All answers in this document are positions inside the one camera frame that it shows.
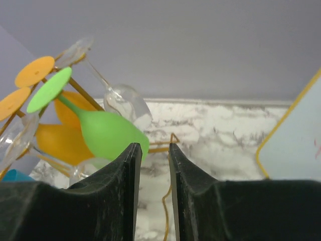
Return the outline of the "yellow plastic wine glass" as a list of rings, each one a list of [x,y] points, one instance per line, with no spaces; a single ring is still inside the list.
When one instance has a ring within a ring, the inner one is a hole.
[[[44,80],[54,70],[54,58],[44,56],[26,65],[16,76],[15,85],[19,88],[33,86]],[[45,106],[54,103],[56,115],[59,121],[67,126],[80,129],[79,117],[60,98],[71,102],[77,108],[87,111],[96,110],[95,106],[79,92],[65,91],[64,87],[69,83],[72,68],[62,67],[56,71],[50,79],[35,93],[27,106],[27,113],[42,110]]]

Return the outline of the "clear glass blue tint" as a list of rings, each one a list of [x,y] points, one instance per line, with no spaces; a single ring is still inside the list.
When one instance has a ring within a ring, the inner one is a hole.
[[[152,115],[145,100],[130,85],[112,85],[98,72],[87,57],[87,52],[93,43],[93,36],[81,38],[57,56],[55,67],[62,69],[79,62],[85,63],[86,67],[105,88],[103,97],[103,107],[105,111],[116,113],[129,120],[141,131],[145,131],[152,121]]]

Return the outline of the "green plastic wine glass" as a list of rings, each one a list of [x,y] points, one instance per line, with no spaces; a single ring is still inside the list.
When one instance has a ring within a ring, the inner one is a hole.
[[[115,160],[130,144],[140,144],[141,160],[149,150],[148,137],[134,124],[115,113],[77,108],[64,98],[60,100],[78,117],[85,144],[95,157]]]

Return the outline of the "blue plastic wine glass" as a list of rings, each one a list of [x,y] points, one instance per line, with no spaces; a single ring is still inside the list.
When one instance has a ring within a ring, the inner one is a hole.
[[[9,170],[2,179],[3,182],[31,182],[35,181],[30,176],[16,169]]]

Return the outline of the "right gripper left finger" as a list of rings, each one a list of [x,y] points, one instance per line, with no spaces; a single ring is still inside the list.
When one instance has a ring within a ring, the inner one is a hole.
[[[1,183],[1,240],[134,240],[141,158],[130,144],[67,189]]]

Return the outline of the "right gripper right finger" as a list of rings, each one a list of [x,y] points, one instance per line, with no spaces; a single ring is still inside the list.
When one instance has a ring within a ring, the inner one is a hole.
[[[219,181],[170,144],[177,240],[320,240],[320,183]]]

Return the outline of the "clear wine glass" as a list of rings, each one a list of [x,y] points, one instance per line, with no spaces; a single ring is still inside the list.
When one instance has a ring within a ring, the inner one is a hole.
[[[38,114],[28,114],[15,122],[1,137],[1,171],[26,154],[47,162],[69,178],[72,185],[107,165],[104,158],[89,158],[79,164],[68,164],[36,148],[33,139],[38,129]]]

